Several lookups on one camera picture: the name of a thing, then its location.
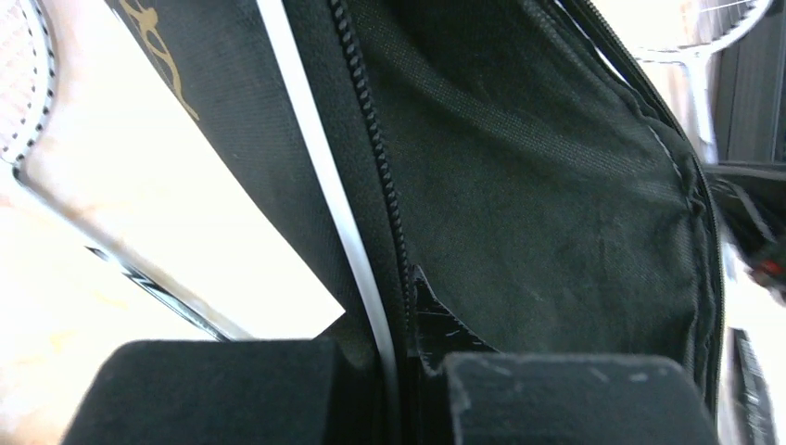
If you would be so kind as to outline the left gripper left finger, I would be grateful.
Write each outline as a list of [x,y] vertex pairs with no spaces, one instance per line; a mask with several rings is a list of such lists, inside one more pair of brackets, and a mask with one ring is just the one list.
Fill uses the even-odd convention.
[[97,372],[67,444],[379,444],[373,379],[329,339],[134,341]]

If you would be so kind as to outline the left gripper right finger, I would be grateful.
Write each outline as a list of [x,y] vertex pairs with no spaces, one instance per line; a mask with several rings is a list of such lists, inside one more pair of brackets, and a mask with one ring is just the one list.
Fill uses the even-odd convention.
[[715,444],[683,369],[664,357],[499,353],[411,270],[419,444]]

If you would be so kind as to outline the black racket bag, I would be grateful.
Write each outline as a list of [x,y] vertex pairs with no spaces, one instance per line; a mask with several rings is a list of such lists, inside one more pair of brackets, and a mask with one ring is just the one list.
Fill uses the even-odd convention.
[[255,205],[346,309],[397,441],[411,270],[499,353],[664,357],[714,424],[723,307],[706,180],[571,1],[114,1]]

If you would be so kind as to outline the left white badminton racket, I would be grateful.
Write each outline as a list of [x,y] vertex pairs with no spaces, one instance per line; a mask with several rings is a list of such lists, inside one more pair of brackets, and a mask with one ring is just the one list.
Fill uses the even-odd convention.
[[106,245],[27,183],[26,159],[40,142],[57,95],[53,28],[39,1],[1,3],[1,178],[48,216],[71,227],[82,245],[131,282],[218,341],[252,335],[178,284],[164,286]]

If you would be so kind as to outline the white badminton racket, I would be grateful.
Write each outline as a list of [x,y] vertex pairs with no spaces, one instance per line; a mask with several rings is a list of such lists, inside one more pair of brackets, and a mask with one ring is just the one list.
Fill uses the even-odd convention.
[[164,286],[106,245],[27,183],[26,159],[40,142],[57,95],[53,28],[39,1],[1,3],[1,178],[48,216],[71,227],[82,245],[131,282],[218,341],[252,335],[178,284]]
[[634,8],[645,31],[634,47],[635,58],[685,70],[698,150],[706,163],[719,161],[708,74],[712,58],[748,34],[771,5],[769,0],[643,1]]

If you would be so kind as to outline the right white badminton racket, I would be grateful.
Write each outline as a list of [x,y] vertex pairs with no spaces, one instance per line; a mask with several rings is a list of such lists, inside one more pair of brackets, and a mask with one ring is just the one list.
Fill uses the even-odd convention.
[[708,74],[712,58],[748,34],[771,5],[769,0],[643,1],[634,8],[645,31],[634,47],[635,58],[685,70],[698,150],[706,163],[719,161]]

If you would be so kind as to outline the black poker chip case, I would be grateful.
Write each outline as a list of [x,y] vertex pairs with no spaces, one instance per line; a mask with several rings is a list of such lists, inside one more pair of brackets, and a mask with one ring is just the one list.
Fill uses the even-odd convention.
[[760,286],[785,290],[785,4],[724,50],[714,117],[713,197],[733,245]]

